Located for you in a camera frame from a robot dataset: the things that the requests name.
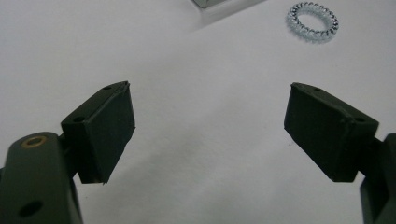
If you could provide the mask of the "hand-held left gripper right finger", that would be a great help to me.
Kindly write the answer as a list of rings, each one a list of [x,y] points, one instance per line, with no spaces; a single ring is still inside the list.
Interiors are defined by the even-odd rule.
[[[375,139],[379,122],[326,91],[290,85],[284,129],[334,182],[352,182],[358,157]]]

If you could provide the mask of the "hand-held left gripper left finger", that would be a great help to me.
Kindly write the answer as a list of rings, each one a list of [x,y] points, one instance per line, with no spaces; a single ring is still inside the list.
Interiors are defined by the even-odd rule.
[[[64,140],[77,156],[84,184],[106,183],[134,129],[130,83],[103,87],[62,122]]]

